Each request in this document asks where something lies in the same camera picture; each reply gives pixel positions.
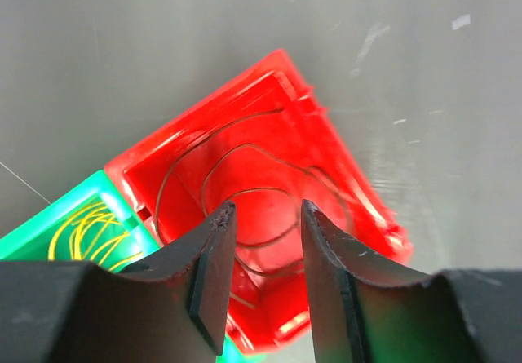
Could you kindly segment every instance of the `red bin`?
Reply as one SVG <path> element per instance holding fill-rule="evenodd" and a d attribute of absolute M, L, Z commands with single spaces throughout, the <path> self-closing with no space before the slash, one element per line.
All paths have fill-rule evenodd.
<path fill-rule="evenodd" d="M 310 326 L 301 200 L 398 262 L 412 246 L 284 51 L 275 51 L 113 159 L 105 171 L 167 243 L 222 202 L 237 204 L 228 334 L 276 349 Z"/>

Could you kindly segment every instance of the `wire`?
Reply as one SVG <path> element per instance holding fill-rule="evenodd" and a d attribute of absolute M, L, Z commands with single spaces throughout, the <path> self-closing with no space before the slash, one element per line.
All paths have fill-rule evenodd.
<path fill-rule="evenodd" d="M 176 166 L 178 165 L 178 163 L 185 156 L 187 156 L 192 150 L 202 146 L 204 143 L 206 143 L 209 140 L 211 140 L 212 138 L 214 138 L 218 133 L 220 133 L 222 131 L 225 131 L 226 129 L 230 128 L 231 126 L 234 126 L 234 125 L 236 125 L 236 124 L 238 124 L 240 122 L 246 121 L 246 120 L 250 120 L 252 118 L 276 115 L 276 114 L 282 113 L 282 112 L 283 112 L 283 108 L 278 108 L 278 109 L 269 110 L 269 111 L 266 111 L 266 112 L 251 114 L 249 116 L 244 116 L 244 117 L 238 118 L 236 120 L 233 120 L 233 121 L 225 124 L 224 126 L 221 126 L 220 128 L 216 129 L 214 132 L 207 134 L 204 139 L 202 139 L 201 141 L 199 141 L 197 144 L 193 145 L 192 147 L 186 149 L 184 152 L 182 152 L 170 164 L 169 169 L 167 170 L 167 172 L 166 172 L 166 174 L 165 174 L 165 176 L 163 178 L 163 181 L 161 182 L 160 188 L 158 190 L 157 198 L 156 198 L 156 208 L 154 210 L 154 215 L 153 215 L 153 227 L 156 230 L 157 236 L 159 237 L 159 239 L 161 241 L 163 241 L 163 243 L 166 244 L 168 242 L 165 242 L 162 239 L 161 234 L 160 234 L 159 210 L 160 210 L 161 200 L 163 198 L 163 193 L 165 191 L 166 184 L 167 184 L 169 178 L 172 176 L 172 173 L 174 172 L 174 170 L 175 170 Z M 292 168 L 294 170 L 300 171 L 304 175 L 313 178 L 314 180 L 316 180 L 317 182 L 319 182 L 320 184 L 325 186 L 334 195 L 336 201 L 338 202 L 338 204 L 343 209 L 343 213 L 345 215 L 346 221 L 350 220 L 350 211 L 349 211 L 349 209 L 347 207 L 347 202 L 351 202 L 351 201 L 353 201 L 353 199 L 349 195 L 347 195 L 346 193 L 342 192 L 339 189 L 338 185 L 334 182 L 334 180 L 331 179 L 331 177 L 329 177 L 329 175 L 326 174 L 326 172 L 323 171 L 319 166 L 307 166 L 307 167 L 304 167 L 304 168 L 301 167 L 301 166 L 297 166 L 294 163 L 285 161 L 283 159 L 280 159 L 279 157 L 276 157 L 275 155 L 272 155 L 270 152 L 268 152 L 264 148 L 261 148 L 260 146 L 258 146 L 257 144 L 254 144 L 254 143 L 239 144 L 236 147 L 228 150 L 212 166 L 210 171 L 206 174 L 205 178 L 203 179 L 202 186 L 201 186 L 201 199 L 200 199 L 200 201 L 201 201 L 201 209 L 202 209 L 203 214 L 204 214 L 205 217 L 208 216 L 208 211 L 206 209 L 205 193 L 206 193 L 206 185 L 207 185 L 207 182 L 208 182 L 209 178 L 212 176 L 214 171 L 218 168 L 218 166 L 227 157 L 229 157 L 232 153 L 236 152 L 237 150 L 239 150 L 241 148 L 246 148 L 246 147 L 253 148 L 253 149 L 259 151 L 260 153 L 264 154 L 267 157 L 270 157 L 272 160 L 274 160 L 274 161 L 276 161 L 276 162 L 278 162 L 278 163 L 280 163 L 282 165 L 285 165 L 285 166 L 288 166 L 288 167 L 290 167 L 290 168 Z M 283 193 L 288 198 L 290 198 L 292 200 L 292 202 L 294 203 L 295 221 L 287 229 L 285 229 L 285 231 L 283 231 L 281 234 L 277 235 L 276 237 L 274 237 L 272 239 L 269 239 L 267 241 L 257 242 L 257 243 L 254 243 L 254 244 L 247 244 L 245 242 L 237 241 L 236 242 L 237 247 L 240 247 L 242 249 L 248 249 L 248 250 L 262 249 L 264 247 L 267 247 L 267 246 L 270 246 L 270 245 L 273 245 L 273 244 L 277 243 L 278 241 L 280 241 L 281 239 L 286 237 L 290 232 L 292 232 L 293 230 L 295 230 L 299 226 L 300 201 L 298 201 L 298 199 L 295 196 L 292 196 L 292 194 L 290 192 L 288 192 L 288 191 L 286 191 L 286 190 L 284 190 L 282 188 L 275 188 L 275 187 L 248 188 L 248 189 L 241 190 L 241 191 L 238 191 L 238 192 L 235 192 L 235 193 L 231 194 L 230 196 L 228 196 L 225 199 L 225 201 L 232 200 L 234 197 L 237 197 L 237 196 L 239 196 L 241 194 L 258 192 L 258 191 L 267 191 L 267 190 L 272 190 L 272 191 L 277 191 L 279 193 Z M 249 273 L 252 273 L 252 274 L 254 274 L 256 276 L 260 276 L 260 277 L 287 277 L 287 276 L 300 274 L 300 273 L 304 272 L 303 259 L 298 259 L 298 260 L 296 260 L 296 261 L 294 261 L 292 263 L 288 263 L 285 266 L 277 268 L 277 269 L 273 269 L 273 270 L 269 270 L 269 271 L 259 271 L 259 270 L 253 269 L 248 264 L 246 264 L 237 255 L 237 253 L 235 254 L 235 257 L 236 257 L 236 261 L 241 265 L 241 267 L 243 269 L 245 269 Z M 237 296 L 234 293 L 231 293 L 231 297 L 233 299 L 235 299 L 237 302 L 247 306 L 248 308 L 252 308 L 252 309 L 255 308 L 254 304 L 244 300 L 243 298 Z"/>
<path fill-rule="evenodd" d="M 112 237 L 111 239 L 109 239 L 110 236 L 104 237 L 104 233 L 107 231 L 109 226 L 117 226 L 123 230 L 123 232 L 116 237 Z M 60 225 L 49 244 L 47 251 L 47 258 L 49 260 L 52 261 L 57 259 L 56 251 L 58 241 L 68 228 L 71 228 L 72 231 L 69 233 L 69 257 L 67 259 L 89 259 L 96 262 L 99 266 L 104 264 L 105 260 L 107 260 L 107 258 L 117 249 L 124 239 L 131 236 L 129 232 L 123 228 L 122 224 L 116 220 L 116 216 L 110 211 L 110 209 L 103 202 L 97 201 L 74 211 L 65 220 L 65 222 Z M 93 228 L 98 228 L 98 231 L 89 242 L 86 250 L 83 250 L 82 247 L 83 242 L 86 239 L 86 235 Z M 105 242 L 100 245 L 94 253 L 91 254 L 91 251 L 100 240 Z M 102 253 L 104 253 L 102 258 L 100 260 L 96 260 L 96 258 Z M 110 266 L 108 270 L 113 271 L 123 264 L 129 263 L 130 261 L 139 258 L 140 256 L 143 256 L 141 251 L 118 261 L 117 263 Z"/>

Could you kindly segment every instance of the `thin white line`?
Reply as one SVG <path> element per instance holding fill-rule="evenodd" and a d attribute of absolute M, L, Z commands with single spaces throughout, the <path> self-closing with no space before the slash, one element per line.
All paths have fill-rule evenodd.
<path fill-rule="evenodd" d="M 43 201 L 45 201 L 47 204 L 51 204 L 51 202 L 49 200 L 47 200 L 44 196 L 42 196 L 35 188 L 33 188 L 31 185 L 29 185 L 27 182 L 25 182 L 23 179 L 20 178 L 19 175 L 17 175 L 13 170 L 11 170 L 9 167 L 7 167 L 6 165 L 4 165 L 2 162 L 0 162 L 0 165 L 3 166 L 4 169 L 6 169 L 7 171 L 9 171 L 11 174 L 13 174 L 17 179 L 19 179 L 22 184 L 24 184 L 25 186 L 27 186 L 29 189 L 31 189 L 33 192 L 35 192 Z"/>

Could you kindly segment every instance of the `green bin rim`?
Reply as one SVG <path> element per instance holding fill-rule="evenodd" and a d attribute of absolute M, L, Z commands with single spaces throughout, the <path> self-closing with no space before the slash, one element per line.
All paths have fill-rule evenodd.
<path fill-rule="evenodd" d="M 133 224 L 137 222 L 129 233 L 139 243 L 144 256 L 150 255 L 160 248 L 156 239 L 126 203 L 110 178 L 100 170 L 0 239 L 0 259 L 5 259 L 30 244 L 40 234 L 52 227 L 57 220 L 73 212 L 93 196 L 98 196 L 114 213 L 116 219 L 124 225 L 127 220 L 133 220 Z"/>

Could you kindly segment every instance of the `gray surface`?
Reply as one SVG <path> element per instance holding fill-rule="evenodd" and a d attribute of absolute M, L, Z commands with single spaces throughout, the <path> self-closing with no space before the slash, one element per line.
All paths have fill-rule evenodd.
<path fill-rule="evenodd" d="M 284 47 L 410 230 L 416 268 L 520 266 L 519 6 L 0 0 L 0 162 L 54 201 Z M 46 205 L 1 166 L 0 188 L 4 233 Z"/>

